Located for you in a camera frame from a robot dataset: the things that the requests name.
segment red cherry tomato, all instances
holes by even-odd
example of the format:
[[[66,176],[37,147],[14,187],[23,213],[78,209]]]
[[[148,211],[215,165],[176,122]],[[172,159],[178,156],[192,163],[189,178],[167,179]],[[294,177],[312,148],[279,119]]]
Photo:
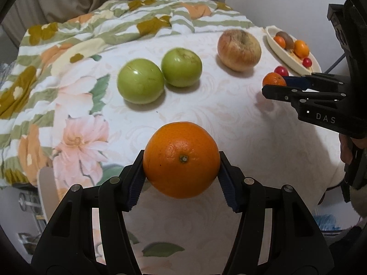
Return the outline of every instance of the red cherry tomato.
[[[289,76],[288,70],[283,66],[278,66],[277,68],[274,69],[274,72],[278,73],[279,75],[281,75],[283,77],[288,77]]]
[[[312,61],[310,58],[304,58],[302,61],[303,66],[310,68],[312,66]]]

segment screw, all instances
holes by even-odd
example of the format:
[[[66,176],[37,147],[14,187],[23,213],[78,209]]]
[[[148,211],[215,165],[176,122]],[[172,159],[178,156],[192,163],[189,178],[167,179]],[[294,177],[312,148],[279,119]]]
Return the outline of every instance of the screw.
[[[287,192],[292,192],[293,191],[293,187],[291,185],[285,185],[284,186],[284,190]]]
[[[120,182],[120,177],[112,177],[110,179],[111,184],[117,184],[118,182]]]
[[[71,191],[78,191],[80,189],[80,185],[79,184],[74,184],[73,186],[71,186]]]
[[[253,178],[245,178],[244,182],[247,184],[247,185],[252,185],[255,183],[255,180]]]

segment pink flower pattern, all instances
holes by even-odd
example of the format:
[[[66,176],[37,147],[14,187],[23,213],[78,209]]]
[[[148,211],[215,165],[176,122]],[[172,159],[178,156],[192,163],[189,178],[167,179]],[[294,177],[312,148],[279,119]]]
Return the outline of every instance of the pink flower pattern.
[[[94,186],[102,178],[100,162],[107,162],[109,125],[103,116],[68,118],[61,142],[55,148],[55,177],[68,187]]]
[[[93,107],[92,94],[97,79],[83,76],[75,80],[75,76],[66,73],[60,81],[59,91],[55,99],[55,116],[53,127],[53,146],[56,147],[62,137],[68,116],[80,118],[89,114]]]

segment floor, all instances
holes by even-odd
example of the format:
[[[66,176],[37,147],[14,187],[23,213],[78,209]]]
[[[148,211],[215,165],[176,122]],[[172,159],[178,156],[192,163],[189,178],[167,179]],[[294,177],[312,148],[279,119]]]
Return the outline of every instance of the floor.
[[[339,231],[356,225],[360,216],[346,203],[340,187],[326,191],[325,198],[312,212],[322,231]]]
[[[27,195],[27,192],[14,187],[0,190],[0,224],[15,249],[30,263],[32,244],[26,243],[25,240],[30,241],[33,237],[39,236],[45,227],[45,222],[28,207],[26,211],[21,209],[20,194]]]

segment tangerine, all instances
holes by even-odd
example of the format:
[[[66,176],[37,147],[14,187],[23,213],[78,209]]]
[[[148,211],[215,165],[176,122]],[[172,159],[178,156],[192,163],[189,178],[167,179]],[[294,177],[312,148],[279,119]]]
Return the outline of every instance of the tangerine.
[[[281,37],[281,36],[275,36],[275,37],[274,37],[274,40],[275,40],[275,42],[276,42],[277,44],[279,44],[279,45],[280,45],[280,47],[281,47],[282,49],[285,49],[285,48],[286,48],[286,41],[284,40],[284,38],[283,38],[283,37]]]
[[[264,87],[265,85],[286,86],[287,83],[280,74],[271,72],[268,73],[262,80],[262,86]]]
[[[162,126],[149,140],[143,156],[146,178],[173,198],[201,194],[216,178],[220,164],[214,139],[191,122]]]
[[[294,42],[293,52],[297,55],[297,57],[304,59],[309,56],[310,49],[306,42],[304,42],[303,40],[296,40]]]

